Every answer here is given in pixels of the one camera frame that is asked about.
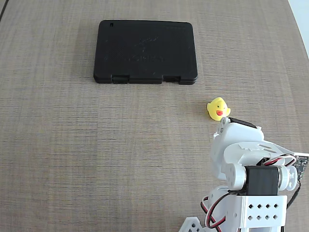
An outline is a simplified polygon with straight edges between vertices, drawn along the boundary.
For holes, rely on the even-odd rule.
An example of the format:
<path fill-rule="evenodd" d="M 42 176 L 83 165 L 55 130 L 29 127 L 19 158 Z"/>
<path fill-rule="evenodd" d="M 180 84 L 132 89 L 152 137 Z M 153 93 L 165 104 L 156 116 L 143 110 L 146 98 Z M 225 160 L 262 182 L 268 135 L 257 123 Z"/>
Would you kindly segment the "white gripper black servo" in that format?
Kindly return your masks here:
<path fill-rule="evenodd" d="M 254 124 L 232 117 L 223 117 L 213 135 L 210 156 L 213 170 L 220 171 L 224 150 L 238 142 L 260 142 L 264 140 L 261 129 Z"/>

